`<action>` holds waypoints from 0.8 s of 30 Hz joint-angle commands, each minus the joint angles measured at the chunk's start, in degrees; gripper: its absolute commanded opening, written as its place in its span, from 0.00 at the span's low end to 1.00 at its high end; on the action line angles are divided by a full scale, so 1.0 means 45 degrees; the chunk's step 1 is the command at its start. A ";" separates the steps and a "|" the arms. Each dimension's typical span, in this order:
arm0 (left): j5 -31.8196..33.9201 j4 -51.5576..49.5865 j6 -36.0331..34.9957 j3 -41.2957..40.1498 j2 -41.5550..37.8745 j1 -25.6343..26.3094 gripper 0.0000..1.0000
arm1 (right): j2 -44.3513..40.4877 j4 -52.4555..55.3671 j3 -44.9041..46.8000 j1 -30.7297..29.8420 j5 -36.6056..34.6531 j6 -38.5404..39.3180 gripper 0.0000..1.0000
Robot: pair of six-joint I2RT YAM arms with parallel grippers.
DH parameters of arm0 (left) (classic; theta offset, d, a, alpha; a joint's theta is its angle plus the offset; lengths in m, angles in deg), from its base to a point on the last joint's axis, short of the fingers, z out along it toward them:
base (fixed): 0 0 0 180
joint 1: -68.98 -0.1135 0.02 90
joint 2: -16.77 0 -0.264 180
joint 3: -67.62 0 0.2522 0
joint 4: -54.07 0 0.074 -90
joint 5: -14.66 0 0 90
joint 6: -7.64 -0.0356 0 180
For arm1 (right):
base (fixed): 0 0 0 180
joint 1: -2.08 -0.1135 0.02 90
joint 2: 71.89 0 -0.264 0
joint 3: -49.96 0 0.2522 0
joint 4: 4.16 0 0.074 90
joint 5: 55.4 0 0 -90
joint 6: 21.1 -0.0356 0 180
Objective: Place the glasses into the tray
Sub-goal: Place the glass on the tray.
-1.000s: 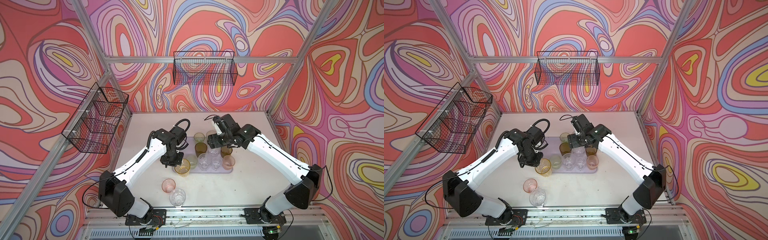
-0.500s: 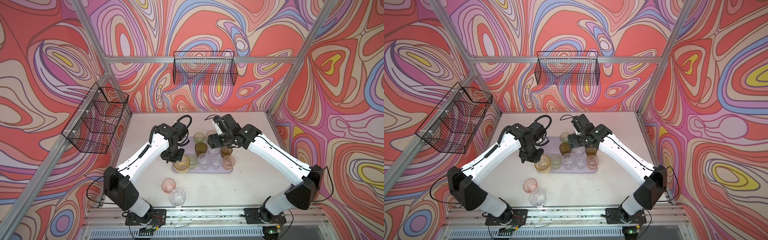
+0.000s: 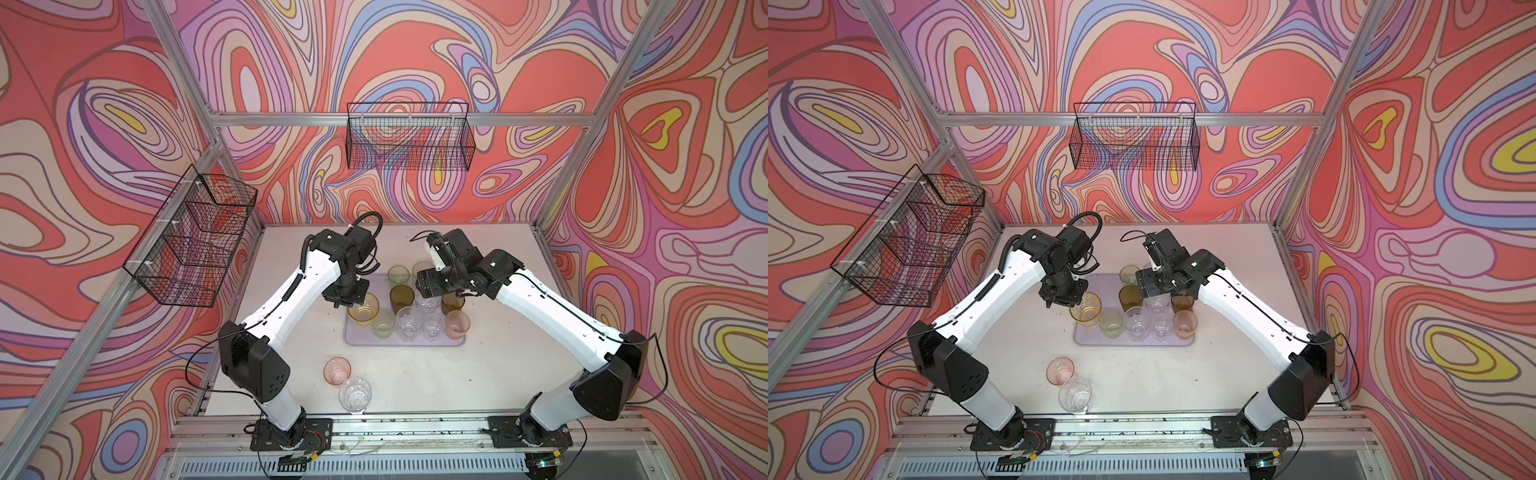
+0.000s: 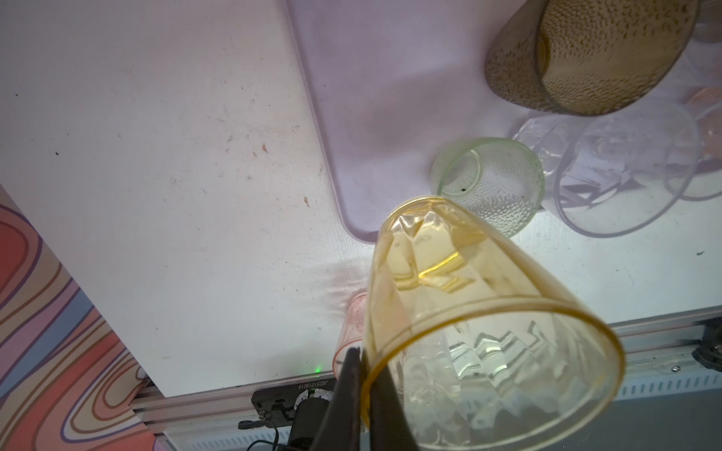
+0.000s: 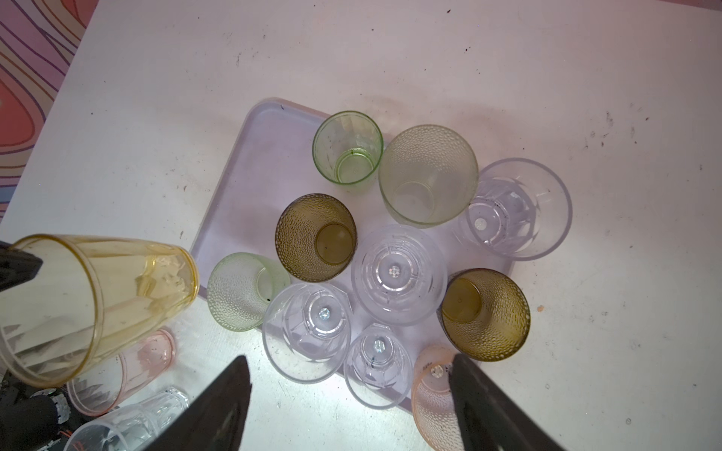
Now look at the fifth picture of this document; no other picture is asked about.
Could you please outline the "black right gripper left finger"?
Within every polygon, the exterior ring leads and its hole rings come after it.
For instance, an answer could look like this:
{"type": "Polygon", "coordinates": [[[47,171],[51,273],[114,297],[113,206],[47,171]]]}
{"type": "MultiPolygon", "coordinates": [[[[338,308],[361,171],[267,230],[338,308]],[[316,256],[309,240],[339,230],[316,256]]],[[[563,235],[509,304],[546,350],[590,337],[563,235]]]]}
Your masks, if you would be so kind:
{"type": "Polygon", "coordinates": [[[148,450],[238,450],[252,383],[247,359],[236,357],[148,450]]]}

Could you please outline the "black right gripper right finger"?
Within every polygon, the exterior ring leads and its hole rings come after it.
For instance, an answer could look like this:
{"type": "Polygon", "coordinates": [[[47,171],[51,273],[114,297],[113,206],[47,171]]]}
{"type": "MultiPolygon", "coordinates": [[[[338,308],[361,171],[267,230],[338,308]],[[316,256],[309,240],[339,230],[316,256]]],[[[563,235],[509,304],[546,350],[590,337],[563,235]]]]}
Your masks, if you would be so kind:
{"type": "Polygon", "coordinates": [[[468,356],[457,353],[449,386],[466,450],[560,450],[468,356]]]}

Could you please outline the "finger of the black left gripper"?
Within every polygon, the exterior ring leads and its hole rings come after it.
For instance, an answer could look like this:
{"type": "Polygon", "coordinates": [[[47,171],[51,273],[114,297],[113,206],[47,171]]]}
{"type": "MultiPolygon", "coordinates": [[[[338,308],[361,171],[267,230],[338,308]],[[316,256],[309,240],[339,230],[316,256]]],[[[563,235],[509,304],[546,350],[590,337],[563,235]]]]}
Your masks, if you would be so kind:
{"type": "Polygon", "coordinates": [[[0,291],[32,281],[42,265],[43,261],[39,257],[13,249],[7,242],[1,242],[0,291]]]}

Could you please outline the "pink glass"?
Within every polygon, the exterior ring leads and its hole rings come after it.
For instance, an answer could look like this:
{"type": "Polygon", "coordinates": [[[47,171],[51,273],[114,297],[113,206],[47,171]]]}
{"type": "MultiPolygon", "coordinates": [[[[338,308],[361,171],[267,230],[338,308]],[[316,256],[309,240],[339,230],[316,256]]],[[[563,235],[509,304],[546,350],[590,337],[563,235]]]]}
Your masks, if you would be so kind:
{"type": "Polygon", "coordinates": [[[105,415],[166,372],[176,351],[174,334],[154,332],[67,383],[71,404],[82,415],[105,415]]]}
{"type": "Polygon", "coordinates": [[[449,373],[456,355],[433,345],[419,353],[411,389],[412,413],[420,435],[434,450],[464,450],[449,373]]]}

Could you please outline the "yellow glass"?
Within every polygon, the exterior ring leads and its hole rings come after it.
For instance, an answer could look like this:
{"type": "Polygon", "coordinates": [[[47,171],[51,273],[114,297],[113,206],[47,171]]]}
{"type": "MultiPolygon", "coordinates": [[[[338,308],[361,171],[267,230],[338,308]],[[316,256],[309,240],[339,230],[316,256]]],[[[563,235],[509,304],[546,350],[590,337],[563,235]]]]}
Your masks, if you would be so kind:
{"type": "Polygon", "coordinates": [[[43,265],[1,291],[1,360],[37,388],[64,385],[139,342],[199,294],[199,270],[180,246],[51,234],[10,245],[43,265]]]}

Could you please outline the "amber brown glass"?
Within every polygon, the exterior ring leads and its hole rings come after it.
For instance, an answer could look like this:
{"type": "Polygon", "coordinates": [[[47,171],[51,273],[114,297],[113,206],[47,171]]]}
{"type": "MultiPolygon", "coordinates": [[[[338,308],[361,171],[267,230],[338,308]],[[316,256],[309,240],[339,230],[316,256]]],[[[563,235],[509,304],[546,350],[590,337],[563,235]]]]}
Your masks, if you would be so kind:
{"type": "Polygon", "coordinates": [[[450,343],[479,362],[498,362],[517,353],[531,324],[523,291],[509,276],[487,268],[455,272],[437,317],[450,343]]]}

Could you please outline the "small clear glass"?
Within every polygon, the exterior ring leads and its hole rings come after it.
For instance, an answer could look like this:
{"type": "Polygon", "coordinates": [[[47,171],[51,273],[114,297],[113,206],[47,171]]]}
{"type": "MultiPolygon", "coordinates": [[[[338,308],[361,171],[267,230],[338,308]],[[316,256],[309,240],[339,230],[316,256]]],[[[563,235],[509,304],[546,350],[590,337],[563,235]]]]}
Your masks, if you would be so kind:
{"type": "Polygon", "coordinates": [[[413,381],[411,358],[387,325],[374,323],[351,344],[343,372],[352,396],[374,410],[398,406],[413,381]]]}

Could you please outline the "pale green small glass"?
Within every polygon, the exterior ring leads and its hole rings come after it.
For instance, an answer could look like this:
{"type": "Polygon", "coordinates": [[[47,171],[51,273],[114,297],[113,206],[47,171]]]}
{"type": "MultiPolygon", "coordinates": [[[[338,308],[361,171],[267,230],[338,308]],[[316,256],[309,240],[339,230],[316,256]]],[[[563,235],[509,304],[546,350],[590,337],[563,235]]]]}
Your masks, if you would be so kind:
{"type": "Polygon", "coordinates": [[[291,276],[280,262],[239,252],[216,264],[206,300],[220,326],[231,332],[246,332],[263,323],[270,302],[289,284],[291,276]]]}

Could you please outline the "olive dark glass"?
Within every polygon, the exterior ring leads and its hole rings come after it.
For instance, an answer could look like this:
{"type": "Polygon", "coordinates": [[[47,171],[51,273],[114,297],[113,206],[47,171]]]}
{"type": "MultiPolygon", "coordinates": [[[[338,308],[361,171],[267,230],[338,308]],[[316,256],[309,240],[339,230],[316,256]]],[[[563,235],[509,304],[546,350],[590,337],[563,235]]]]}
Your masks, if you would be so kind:
{"type": "Polygon", "coordinates": [[[327,194],[298,197],[282,212],[275,232],[283,267],[305,282],[325,282],[341,274],[357,248],[355,220],[347,207],[327,194]]]}

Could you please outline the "large pale green glass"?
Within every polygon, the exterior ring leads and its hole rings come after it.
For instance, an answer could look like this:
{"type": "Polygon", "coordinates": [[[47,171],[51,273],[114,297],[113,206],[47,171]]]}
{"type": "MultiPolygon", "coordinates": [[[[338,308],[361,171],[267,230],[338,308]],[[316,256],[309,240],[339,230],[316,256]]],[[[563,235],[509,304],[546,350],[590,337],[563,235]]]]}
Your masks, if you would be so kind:
{"type": "Polygon", "coordinates": [[[399,133],[379,166],[380,191],[398,223],[428,229],[455,219],[475,197],[479,165],[470,144],[435,124],[399,133]]]}

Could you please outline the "bright green glass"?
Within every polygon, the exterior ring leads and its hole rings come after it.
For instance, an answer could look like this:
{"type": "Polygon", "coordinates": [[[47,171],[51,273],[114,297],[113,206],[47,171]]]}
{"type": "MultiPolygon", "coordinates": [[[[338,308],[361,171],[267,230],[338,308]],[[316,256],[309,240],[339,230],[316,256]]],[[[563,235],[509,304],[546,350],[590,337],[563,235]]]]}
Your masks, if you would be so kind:
{"type": "Polygon", "coordinates": [[[349,191],[360,191],[377,176],[385,140],[368,115],[341,111],[327,118],[312,140],[312,159],[329,182],[349,191]]]}

